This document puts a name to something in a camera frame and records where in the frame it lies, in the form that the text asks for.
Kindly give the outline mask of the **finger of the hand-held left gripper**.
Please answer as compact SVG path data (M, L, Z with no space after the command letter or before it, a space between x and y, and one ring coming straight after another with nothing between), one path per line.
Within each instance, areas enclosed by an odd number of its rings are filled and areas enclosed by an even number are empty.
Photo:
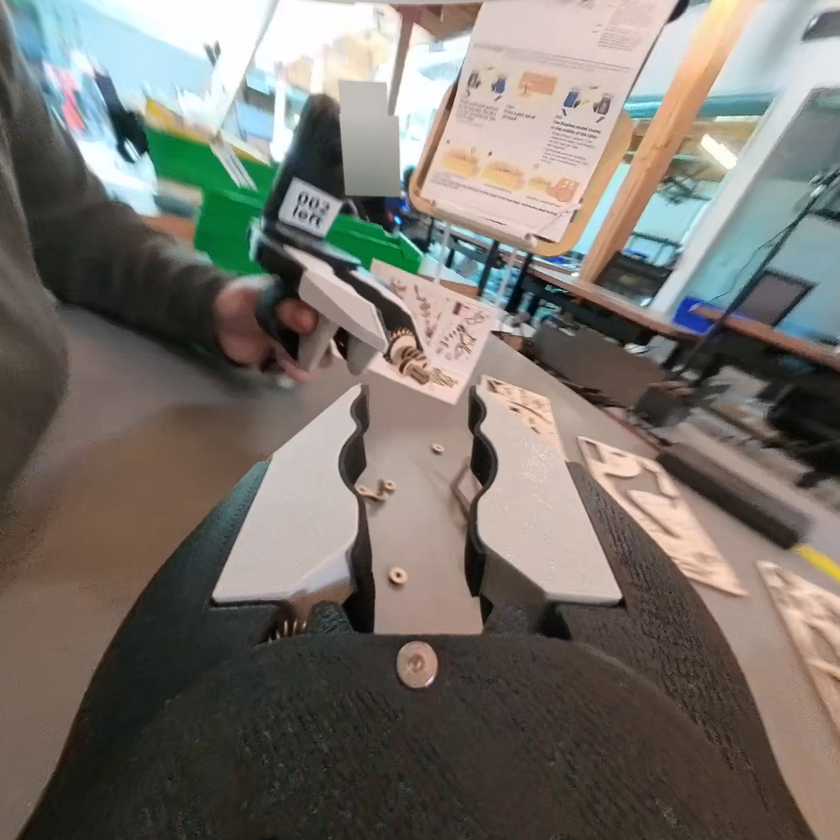
M373 345L371 337L383 336L389 341L391 332L409 328L420 337L413 315L406 304L381 280L349 261L331 261L337 279L336 307L339 317L339 346L348 346L351 338Z
M354 375L364 373L389 349L385 308L394 302L394 294L378 279L356 270L350 278L360 290L328 265L306 265L302 271L299 298L318 314L317 327L301 339L297 353L297 366L306 372L320 365L340 329L349 334L345 360Z

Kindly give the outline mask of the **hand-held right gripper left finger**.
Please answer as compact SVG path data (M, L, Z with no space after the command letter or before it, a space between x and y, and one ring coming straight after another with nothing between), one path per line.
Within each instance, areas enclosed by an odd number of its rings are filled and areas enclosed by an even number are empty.
M369 389L354 385L269 458L212 592L214 604L361 592Z

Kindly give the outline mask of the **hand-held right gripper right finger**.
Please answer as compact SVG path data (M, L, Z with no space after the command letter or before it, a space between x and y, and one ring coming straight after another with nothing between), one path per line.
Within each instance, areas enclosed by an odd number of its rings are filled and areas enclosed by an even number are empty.
M615 606L623 599L570 465L486 386L469 390L466 582L492 606Z

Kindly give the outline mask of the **wooden gear axle assembly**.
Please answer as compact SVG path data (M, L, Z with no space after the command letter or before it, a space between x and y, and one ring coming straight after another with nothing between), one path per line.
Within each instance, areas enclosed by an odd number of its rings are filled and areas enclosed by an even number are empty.
M421 387L439 386L453 391L459 380L430 363L419 338L409 328L391 332L383 361L391 372L407 384Z

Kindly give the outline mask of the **person's left forearm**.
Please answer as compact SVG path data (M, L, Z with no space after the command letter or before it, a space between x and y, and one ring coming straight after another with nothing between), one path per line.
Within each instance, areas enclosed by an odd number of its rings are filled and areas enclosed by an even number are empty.
M46 293L164 341L220 354L231 277L115 203L43 102L2 7L2 331L55 329Z

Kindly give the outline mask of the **wooden parts sheet curved cutout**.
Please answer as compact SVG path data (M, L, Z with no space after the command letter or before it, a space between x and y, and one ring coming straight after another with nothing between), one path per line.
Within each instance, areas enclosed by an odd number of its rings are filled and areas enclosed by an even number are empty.
M658 462L589 437L577 437L577 444L598 484L686 578L728 595L748 594Z

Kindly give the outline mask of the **wooden parts sheet slotted strips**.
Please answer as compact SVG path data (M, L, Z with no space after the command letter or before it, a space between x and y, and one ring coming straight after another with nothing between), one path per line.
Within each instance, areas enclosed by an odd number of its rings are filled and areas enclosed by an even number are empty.
M546 396L488 375L480 377L479 388L504 405L509 413L518 417L544 443L567 459L563 441L554 420L552 404Z

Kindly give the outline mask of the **large green plastic bin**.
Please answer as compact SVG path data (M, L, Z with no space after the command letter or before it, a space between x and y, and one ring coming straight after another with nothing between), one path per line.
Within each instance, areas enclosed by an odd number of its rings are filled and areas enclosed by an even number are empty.
M243 160L256 190L239 188L206 143L145 127L150 157L161 179L194 186L203 194L194 247L224 270L250 274L257 270L249 258L248 230L266 202L276 178L278 164ZM366 269L375 259L418 274L422 252L403 234L349 214L333 222L327 242L356 257Z

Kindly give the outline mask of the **assembly instruction booklet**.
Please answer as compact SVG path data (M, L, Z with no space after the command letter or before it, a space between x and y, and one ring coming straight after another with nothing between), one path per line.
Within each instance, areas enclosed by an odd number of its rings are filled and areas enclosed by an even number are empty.
M456 404L467 388L491 333L498 325L497 310L423 276L410 274L380 260L371 273L406 304L413 315L430 363L458 379L453 391L439 386L407 384L377 357L368 371L448 405Z

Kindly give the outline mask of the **black flat box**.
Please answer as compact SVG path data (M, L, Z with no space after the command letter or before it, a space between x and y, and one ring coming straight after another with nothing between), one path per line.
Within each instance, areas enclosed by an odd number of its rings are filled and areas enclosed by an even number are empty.
M590 329L567 333L545 322L523 349L533 362L567 386L610 406L633 408L650 386L669 377L643 355L630 354Z

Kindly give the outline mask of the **printed instruction sheet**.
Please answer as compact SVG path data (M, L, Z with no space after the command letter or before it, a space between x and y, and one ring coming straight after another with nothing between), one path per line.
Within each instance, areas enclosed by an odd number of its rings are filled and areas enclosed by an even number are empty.
M678 2L483 3L419 195L558 242Z

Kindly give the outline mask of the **black tripod stand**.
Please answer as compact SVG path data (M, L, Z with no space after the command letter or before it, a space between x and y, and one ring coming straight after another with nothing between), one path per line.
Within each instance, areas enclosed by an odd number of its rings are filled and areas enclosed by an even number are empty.
M715 353L718 351L720 336L722 336L730 321L735 320L736 322L740 322L746 319L740 314L744 302L760 286L762 278L770 270L774 259L781 252L797 227L815 210L817 205L823 200L825 194L830 194L838 188L838 180L838 165L812 178L812 189L810 193L804 198L800 208L787 226L765 244L767 246L766 253L750 278L740 287L738 293L729 302L725 310L716 314L714 317L708 317L712 321L712 324L696 348L688 353L682 364L680 373L683 379L686 378L690 371L697 373L697 378L694 382L696 391L699 390L701 383L713 375L712 368L717 362L718 357Z

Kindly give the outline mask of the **dark monitor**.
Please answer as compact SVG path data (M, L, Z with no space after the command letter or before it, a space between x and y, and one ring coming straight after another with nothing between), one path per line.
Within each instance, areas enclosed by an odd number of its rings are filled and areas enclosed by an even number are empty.
M734 314L776 328L815 288L804 278L767 269Z

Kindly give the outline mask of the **wooden model frame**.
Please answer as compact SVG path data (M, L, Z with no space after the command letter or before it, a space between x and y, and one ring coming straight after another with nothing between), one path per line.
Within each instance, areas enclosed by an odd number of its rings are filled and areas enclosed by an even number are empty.
M473 501L482 490L480 481L472 471L469 456L461 462L449 488L463 518L468 520Z

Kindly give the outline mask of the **wooden support post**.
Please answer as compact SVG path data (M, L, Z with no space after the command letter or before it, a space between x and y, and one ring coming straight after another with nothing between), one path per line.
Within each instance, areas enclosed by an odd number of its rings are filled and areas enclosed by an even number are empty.
M581 263L579 281L593 282L627 243L759 5L759 1L710 3L647 128L610 211Z

